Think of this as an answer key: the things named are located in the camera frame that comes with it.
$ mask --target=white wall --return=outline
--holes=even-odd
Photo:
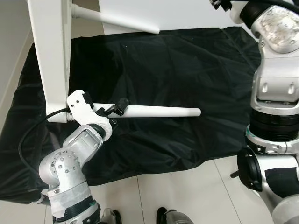
[[[99,3],[103,13],[136,18],[161,30],[236,26],[229,12],[215,10],[209,0],[99,0]],[[104,24],[106,35],[132,31]]]
[[[32,44],[30,30],[26,1],[0,0],[0,131]]]

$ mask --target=white cylindrical rod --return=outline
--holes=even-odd
[[[71,15],[75,18],[80,17],[88,20],[100,21],[103,23],[109,23],[120,27],[140,30],[151,34],[160,33],[160,29],[158,27],[141,23],[136,19],[134,20],[134,19],[121,18],[117,16],[111,16],[87,8],[82,8],[76,4],[71,5]]]
[[[112,105],[113,104],[94,104],[93,111],[97,111],[101,107],[107,110]],[[129,105],[121,118],[198,117],[200,114],[201,111],[198,108]],[[120,116],[112,113],[109,117],[119,118]]]

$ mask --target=black fabric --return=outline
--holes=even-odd
[[[268,169],[265,174],[269,187],[281,198],[299,194],[299,182],[295,167]]]
[[[235,155],[249,123],[257,43],[242,28],[162,31],[78,38],[71,43],[69,93],[88,91],[94,102],[198,107],[198,118],[119,119],[112,137],[83,171],[90,185],[139,174],[186,170]],[[32,46],[0,137],[0,200],[29,203],[47,186],[19,159],[21,136],[45,116]],[[24,142],[35,168],[62,145],[78,123],[44,123]]]

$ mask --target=black cable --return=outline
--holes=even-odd
[[[53,117],[56,114],[62,113],[62,112],[67,112],[68,108],[64,108],[61,109],[59,111],[55,111],[53,113],[50,113],[49,115],[47,115],[45,118],[41,119],[40,121],[38,121],[36,124],[34,124],[31,128],[29,128],[21,137],[20,142],[19,142],[19,146],[18,146],[18,152],[19,152],[19,156],[21,161],[24,163],[24,165],[30,170],[30,172],[34,173],[35,175],[39,176],[38,171],[36,169],[34,169],[33,166],[31,166],[26,159],[23,157],[23,152],[22,152],[22,144],[24,142],[24,140],[26,139],[26,137],[28,136],[28,134],[30,132],[32,132],[33,129],[35,129],[37,126],[39,126],[41,123],[43,123],[44,121],[46,121],[47,119],[49,119],[50,117]]]
[[[283,0],[247,0],[247,1],[281,6],[281,7],[286,8],[286,9],[299,15],[299,7],[298,6],[288,3],[288,2],[285,2]]]

